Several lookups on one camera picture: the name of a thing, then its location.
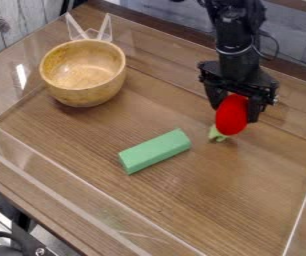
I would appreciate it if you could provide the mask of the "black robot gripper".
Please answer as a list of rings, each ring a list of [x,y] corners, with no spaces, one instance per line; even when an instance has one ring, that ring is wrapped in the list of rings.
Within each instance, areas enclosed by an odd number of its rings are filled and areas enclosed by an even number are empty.
[[[259,51],[220,52],[217,61],[201,61],[197,68],[211,107],[217,109],[228,93],[236,93],[248,98],[247,120],[256,123],[266,105],[275,104],[279,89],[279,82],[260,68]]]

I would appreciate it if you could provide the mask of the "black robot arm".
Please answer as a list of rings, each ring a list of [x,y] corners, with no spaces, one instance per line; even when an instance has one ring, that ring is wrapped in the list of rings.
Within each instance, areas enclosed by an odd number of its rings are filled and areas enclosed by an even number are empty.
[[[256,123],[260,113],[276,102],[279,82],[263,70],[260,37],[275,38],[260,29],[266,21],[262,0],[197,0],[216,31],[217,61],[201,61],[199,81],[215,110],[229,93],[247,98],[247,121]]]

